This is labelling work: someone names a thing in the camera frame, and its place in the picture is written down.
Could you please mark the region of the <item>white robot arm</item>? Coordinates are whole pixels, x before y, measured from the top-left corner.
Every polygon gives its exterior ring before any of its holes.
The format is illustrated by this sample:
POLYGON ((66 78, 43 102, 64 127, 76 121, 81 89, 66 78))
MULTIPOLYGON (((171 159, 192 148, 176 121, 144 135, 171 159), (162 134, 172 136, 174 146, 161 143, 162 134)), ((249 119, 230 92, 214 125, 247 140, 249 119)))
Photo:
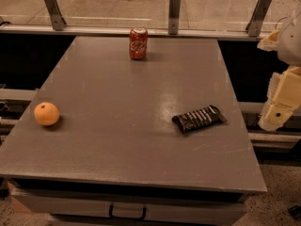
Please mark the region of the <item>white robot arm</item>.
POLYGON ((283 73, 272 74, 258 122, 261 129, 275 131, 301 105, 301 5, 285 19, 281 28, 262 39, 257 47, 277 51, 277 58, 289 65, 283 73))

